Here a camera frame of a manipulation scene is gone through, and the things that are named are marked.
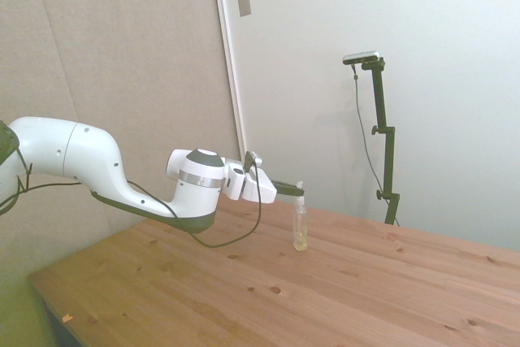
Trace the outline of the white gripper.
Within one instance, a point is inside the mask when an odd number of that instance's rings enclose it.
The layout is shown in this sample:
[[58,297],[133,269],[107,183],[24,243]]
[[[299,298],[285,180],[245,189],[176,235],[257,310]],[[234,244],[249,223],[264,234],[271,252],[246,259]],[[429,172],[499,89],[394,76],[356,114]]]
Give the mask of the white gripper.
[[261,203],[271,204],[275,201],[276,194],[290,197],[303,196],[305,190],[302,188],[302,181],[296,184],[281,180],[271,181],[263,169],[250,168],[246,173],[242,198],[246,201],[258,202],[260,197]]

